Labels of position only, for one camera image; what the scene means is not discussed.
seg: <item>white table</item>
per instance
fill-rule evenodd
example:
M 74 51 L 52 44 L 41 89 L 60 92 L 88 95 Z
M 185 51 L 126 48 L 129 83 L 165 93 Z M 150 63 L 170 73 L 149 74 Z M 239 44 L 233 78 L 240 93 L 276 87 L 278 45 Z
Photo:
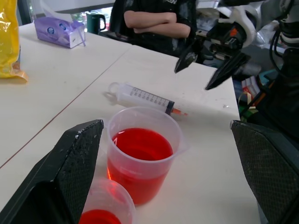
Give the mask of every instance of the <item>white table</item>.
M 258 224 L 256 200 L 245 180 L 229 129 L 238 110 L 231 79 L 204 91 L 214 72 L 192 64 L 177 75 L 177 59 L 133 46 L 60 113 L 42 132 L 0 170 L 0 209 L 31 168 L 76 124 L 110 118 L 123 109 L 105 97 L 112 82 L 169 98 L 188 113 L 175 117 L 192 148 L 176 159 L 158 195 L 137 208 L 141 224 Z M 95 177 L 106 174 L 106 131 L 103 132 Z
M 86 47 L 67 49 L 38 40 L 34 24 L 20 43 L 29 82 L 0 79 L 0 167 L 131 47 L 86 34 Z

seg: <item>purple tissue box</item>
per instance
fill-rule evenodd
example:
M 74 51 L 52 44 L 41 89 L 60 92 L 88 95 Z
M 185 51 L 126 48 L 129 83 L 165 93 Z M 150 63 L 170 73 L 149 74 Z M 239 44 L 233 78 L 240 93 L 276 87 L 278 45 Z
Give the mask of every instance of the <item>purple tissue box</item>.
M 85 41 L 84 24 L 67 22 L 53 17 L 41 17 L 34 21 L 37 38 L 67 48 L 74 48 Z

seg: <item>syringe tip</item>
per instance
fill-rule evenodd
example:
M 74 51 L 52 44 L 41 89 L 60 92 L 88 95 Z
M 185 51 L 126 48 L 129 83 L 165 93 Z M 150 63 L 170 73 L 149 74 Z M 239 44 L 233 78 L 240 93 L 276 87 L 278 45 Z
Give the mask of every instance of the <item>syringe tip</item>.
M 178 115 L 188 116 L 187 113 L 182 113 L 179 109 L 176 109 L 176 108 L 172 109 L 172 113 L 175 113 L 175 114 L 178 114 Z

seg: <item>syringe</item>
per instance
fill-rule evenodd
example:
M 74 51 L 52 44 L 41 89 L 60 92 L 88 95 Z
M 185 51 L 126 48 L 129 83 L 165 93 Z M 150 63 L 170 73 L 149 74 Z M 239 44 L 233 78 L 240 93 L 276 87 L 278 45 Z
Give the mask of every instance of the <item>syringe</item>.
M 109 92 L 115 94 L 117 101 L 129 102 L 133 105 L 148 106 L 156 108 L 170 115 L 171 113 L 182 114 L 174 108 L 174 102 L 152 93 L 143 91 L 126 83 L 111 83 L 108 88 Z

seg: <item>plastic measuring cup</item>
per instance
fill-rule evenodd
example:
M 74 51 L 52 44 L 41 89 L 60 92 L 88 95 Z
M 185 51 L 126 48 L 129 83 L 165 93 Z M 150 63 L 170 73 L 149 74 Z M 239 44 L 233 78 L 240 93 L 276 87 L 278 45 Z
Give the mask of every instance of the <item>plastic measuring cup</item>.
M 173 155 L 157 161 L 145 161 L 122 152 L 112 138 L 128 128 L 144 128 L 162 135 Z M 135 204 L 151 200 L 159 191 L 176 156 L 189 148 L 177 122 L 166 113 L 149 107 L 130 107 L 114 115 L 108 123 L 108 177 L 120 183 Z
M 89 215 L 90 212 L 95 210 L 109 212 L 113 217 L 115 216 L 117 221 L 111 221 L 112 224 L 137 223 L 135 217 L 135 206 L 129 193 L 120 184 L 106 178 L 93 180 L 79 224 L 86 223 L 85 220 L 83 221 L 83 216 Z M 88 223 L 94 224 L 92 219 L 90 219 L 90 217 L 88 218 Z

